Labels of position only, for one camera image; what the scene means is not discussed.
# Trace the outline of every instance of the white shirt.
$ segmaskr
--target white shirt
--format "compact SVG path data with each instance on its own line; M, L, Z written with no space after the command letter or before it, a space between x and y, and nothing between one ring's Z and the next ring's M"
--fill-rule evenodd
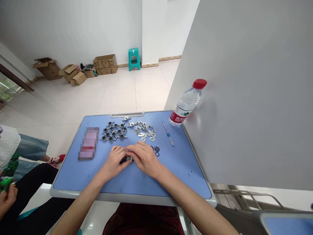
M21 137L15 128L4 125L0 126L3 129L3 132L0 134L0 167L2 167L9 162L15 153Z

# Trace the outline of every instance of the green toy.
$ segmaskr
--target green toy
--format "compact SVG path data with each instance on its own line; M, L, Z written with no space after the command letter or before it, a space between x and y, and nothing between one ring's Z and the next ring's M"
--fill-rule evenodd
M19 164L19 153L14 153L7 167L0 173L0 193L8 190L13 181L15 170Z

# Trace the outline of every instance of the cardboard box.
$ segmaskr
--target cardboard box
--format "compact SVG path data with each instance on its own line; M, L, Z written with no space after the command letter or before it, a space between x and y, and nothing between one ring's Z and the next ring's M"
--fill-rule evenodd
M86 80L86 76L83 72L79 72L76 74L73 79L71 80L72 85L80 85Z
M117 63L115 54L97 56L93 63L99 75L106 75L117 72Z
M67 65L59 71L59 74L63 76L68 83L71 83L71 80L76 74L78 74L78 72L76 65Z
M82 69L82 72L86 75L86 78L98 76L98 73L96 72L96 68L93 64L86 65L85 68Z
M33 69L38 69L48 80L60 79L62 76L59 74L60 68L56 65L56 60L48 57L36 59L37 63L33 64Z

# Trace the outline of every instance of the black pants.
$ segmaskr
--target black pants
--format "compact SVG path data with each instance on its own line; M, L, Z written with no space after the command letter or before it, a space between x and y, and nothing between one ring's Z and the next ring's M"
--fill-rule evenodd
M58 170L49 164L40 164L28 172L17 183L17 198L0 221L0 234L46 234L58 221L74 199L53 197L26 218L16 221L30 198L42 183L52 184Z

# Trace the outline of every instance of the bottle label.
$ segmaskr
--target bottle label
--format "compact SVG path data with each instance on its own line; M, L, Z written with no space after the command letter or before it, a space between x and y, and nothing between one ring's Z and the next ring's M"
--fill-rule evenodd
M192 110L183 110L181 108L179 108L177 105L175 105L175 108L172 112L172 114L170 115L170 119L173 122L176 123L182 123L185 118L191 113Z

